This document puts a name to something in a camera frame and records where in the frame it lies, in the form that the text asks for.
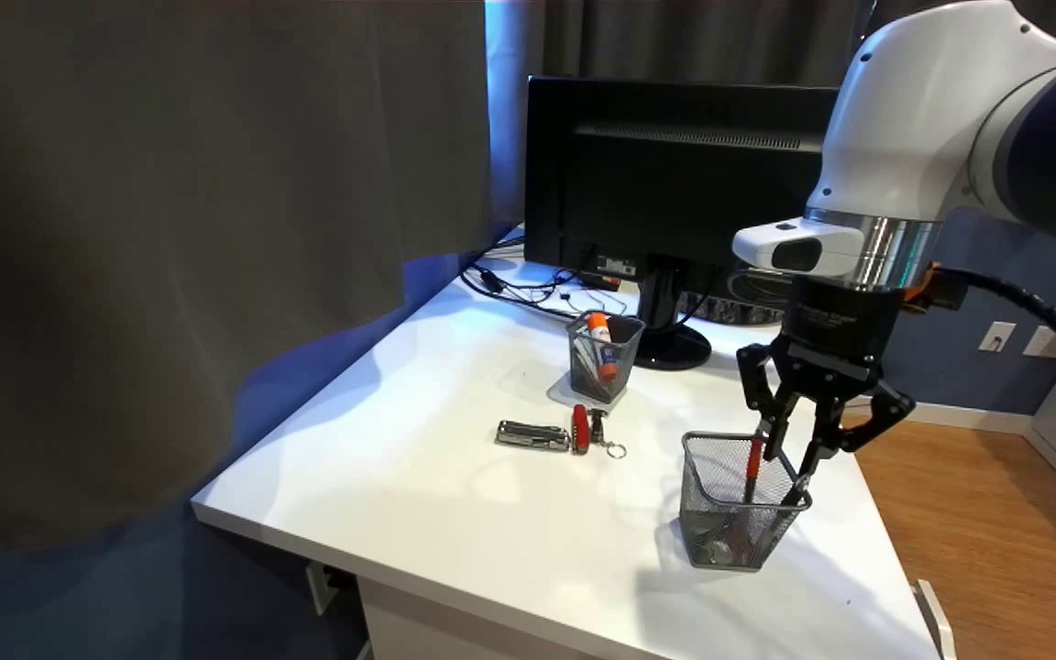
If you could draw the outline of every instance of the pen holder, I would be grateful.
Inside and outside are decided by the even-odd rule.
[[[753,441],[738,431],[681,437],[680,532],[687,557],[699,569],[759,571],[792,522],[809,510],[809,496],[780,505],[797,468],[785,453],[763,463],[763,442],[753,463]]]
[[[570,389],[599,404],[614,404],[631,382],[644,323],[631,316],[604,316],[609,338],[599,338],[592,329],[592,316],[604,312],[583,312],[570,323]]]

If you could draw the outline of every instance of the wooden floor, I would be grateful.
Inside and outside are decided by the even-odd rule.
[[[1056,468],[1020,437],[941,426],[902,426],[857,463],[958,657],[1056,660]]]

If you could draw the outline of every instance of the monitor stand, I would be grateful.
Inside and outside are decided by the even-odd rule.
[[[644,323],[635,365],[693,369],[713,359],[713,341],[680,323],[681,266],[654,260],[639,281],[639,320]]]

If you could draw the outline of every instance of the wall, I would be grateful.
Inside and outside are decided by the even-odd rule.
[[[258,369],[237,393],[230,459],[456,266],[456,258],[412,263],[404,308]],[[339,660],[356,657],[361,640],[353,596],[317,620],[300,561],[196,525],[186,499],[60,552],[0,552],[0,660]]]
[[[947,266],[1002,276],[1056,308],[1056,239],[1020,224],[958,213],[929,249]],[[1017,335],[1002,354],[980,351],[995,320]],[[1020,354],[1037,323],[991,294],[968,294],[961,312],[902,316],[888,346],[888,382],[924,404],[1034,413],[1056,382],[1056,359]]]

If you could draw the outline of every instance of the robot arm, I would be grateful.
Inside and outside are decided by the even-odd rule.
[[[808,215],[735,243],[757,270],[797,276],[780,338],[738,354],[767,459],[780,450],[797,401],[817,404],[785,503],[808,492],[822,459],[857,450],[912,412],[881,354],[933,224],[966,200],[1056,236],[1056,41],[1009,0],[949,5],[870,37],[836,99]],[[853,395],[873,395],[873,417],[846,429]]]

